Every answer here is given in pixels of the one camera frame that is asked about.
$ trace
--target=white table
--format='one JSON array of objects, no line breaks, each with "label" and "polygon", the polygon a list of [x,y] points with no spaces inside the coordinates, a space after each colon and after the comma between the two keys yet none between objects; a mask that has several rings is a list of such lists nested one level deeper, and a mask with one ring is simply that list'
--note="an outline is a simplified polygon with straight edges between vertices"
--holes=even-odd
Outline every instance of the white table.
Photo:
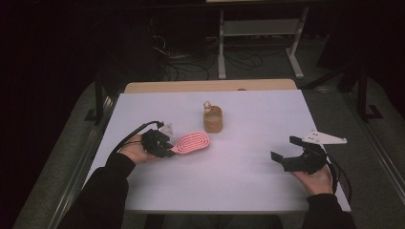
[{"label": "white table", "polygon": [[[223,130],[209,134],[207,149],[137,165],[128,177],[126,209],[233,214],[308,210],[305,189],[270,158],[270,151],[301,155],[288,137],[316,129],[298,90],[122,94],[89,175],[143,123],[173,123],[177,137],[203,130],[206,100],[223,109]],[[350,211],[340,186],[336,195],[343,210]]]}]

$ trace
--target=black jacket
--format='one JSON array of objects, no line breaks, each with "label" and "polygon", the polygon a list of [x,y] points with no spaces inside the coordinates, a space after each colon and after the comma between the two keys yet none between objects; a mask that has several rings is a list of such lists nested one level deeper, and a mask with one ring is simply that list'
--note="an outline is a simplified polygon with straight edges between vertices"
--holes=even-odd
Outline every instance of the black jacket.
[{"label": "black jacket", "polygon": [[[58,228],[121,228],[128,193],[126,178],[135,164],[127,156],[111,154],[105,167],[96,169]],[[307,199],[309,210],[302,228],[355,228],[336,196],[321,194]]]}]

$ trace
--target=pink toy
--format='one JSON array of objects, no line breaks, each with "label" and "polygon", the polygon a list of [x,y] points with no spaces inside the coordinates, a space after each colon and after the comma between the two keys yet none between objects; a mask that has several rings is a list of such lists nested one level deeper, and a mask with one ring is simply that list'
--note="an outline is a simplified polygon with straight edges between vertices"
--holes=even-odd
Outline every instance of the pink toy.
[{"label": "pink toy", "polygon": [[194,132],[182,136],[176,145],[171,149],[174,153],[185,155],[200,150],[209,145],[209,137],[203,132]]}]

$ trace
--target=wooden cup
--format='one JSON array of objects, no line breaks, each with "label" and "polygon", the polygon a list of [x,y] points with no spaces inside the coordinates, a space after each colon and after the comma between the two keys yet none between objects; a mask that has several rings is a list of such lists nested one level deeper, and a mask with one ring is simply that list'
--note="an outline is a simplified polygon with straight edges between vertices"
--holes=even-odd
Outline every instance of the wooden cup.
[{"label": "wooden cup", "polygon": [[220,107],[211,106],[211,110],[203,114],[203,126],[208,133],[218,133],[223,129],[223,111]]}]

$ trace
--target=cable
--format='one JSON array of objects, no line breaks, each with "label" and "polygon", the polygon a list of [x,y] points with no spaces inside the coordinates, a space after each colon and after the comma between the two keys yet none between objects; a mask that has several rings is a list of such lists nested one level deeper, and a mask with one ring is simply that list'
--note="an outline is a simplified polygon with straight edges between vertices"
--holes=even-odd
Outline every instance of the cable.
[{"label": "cable", "polygon": [[333,193],[336,193],[337,190],[337,182],[338,182],[338,177],[336,176],[336,170],[334,169],[333,165],[327,161],[328,168],[330,169],[330,174],[331,174],[331,189],[333,190]]},{"label": "cable", "polygon": [[163,37],[159,35],[153,35],[153,38],[160,38],[160,40],[163,42],[163,49],[166,49],[166,40],[164,40]]},{"label": "cable", "polygon": [[122,146],[126,146],[126,145],[129,145],[129,144],[134,144],[134,143],[142,143],[143,141],[128,141],[128,142],[126,142],[126,143],[124,143]]},{"label": "cable", "polygon": [[166,59],[165,66],[169,67],[168,71],[166,72],[168,79],[171,79],[171,74],[170,70],[173,69],[176,71],[176,78],[175,81],[180,80],[181,76],[183,76],[183,79],[186,80],[186,73],[202,73],[204,72],[206,74],[206,80],[209,79],[210,73],[209,69],[211,69],[214,64],[217,61],[216,54],[212,55],[212,60],[208,63],[207,66],[206,64],[206,59],[201,58],[197,55],[190,55],[189,58],[184,58],[184,59]]},{"label": "cable", "polygon": [[[264,47],[269,47],[269,44],[270,44],[270,42],[268,41],[266,44],[264,44]],[[290,45],[291,45],[291,42],[288,42],[288,44],[283,46],[283,48],[281,48],[275,52],[271,52],[271,53],[262,53],[263,50],[251,52],[250,51],[251,47],[249,47],[247,45],[247,48],[242,48],[242,50],[241,50],[241,53],[244,52],[244,53],[247,53],[247,55],[240,55],[240,54],[235,53],[235,55],[237,56],[238,59],[236,59],[235,57],[232,57],[229,54],[225,54],[224,57],[235,68],[242,69],[242,70],[253,70],[257,67],[263,66],[264,61],[263,61],[262,57],[279,54],[280,52],[283,52]]]},{"label": "cable", "polygon": [[352,184],[349,180],[348,175],[346,174],[346,172],[342,169],[342,167],[339,165],[339,163],[337,163],[336,159],[334,159],[331,155],[328,155],[328,157],[330,158],[330,162],[332,165],[336,166],[338,171],[339,171],[339,176],[338,179],[336,180],[337,182],[340,181],[340,173],[343,174],[343,177],[345,177],[346,183],[348,184],[348,203],[351,203],[352,201]]},{"label": "cable", "polygon": [[157,50],[157,51],[159,51],[160,53],[162,53],[164,55],[170,56],[170,52],[165,52],[165,51],[163,51],[163,50],[161,50],[159,48],[156,48],[156,47],[152,47],[152,49]]},{"label": "cable", "polygon": [[123,138],[120,143],[116,146],[116,148],[114,148],[114,150],[111,153],[116,153],[120,148],[122,148],[122,146],[124,146],[125,142],[128,141],[131,137],[133,137],[134,135],[136,135],[137,133],[139,133],[140,131],[142,131],[143,129],[145,129],[147,126],[156,123],[158,128],[164,126],[163,122],[159,122],[159,121],[151,121],[148,123],[144,123],[141,126],[139,126],[136,130],[134,130],[131,134],[129,134],[128,136],[126,136],[125,138]]}]

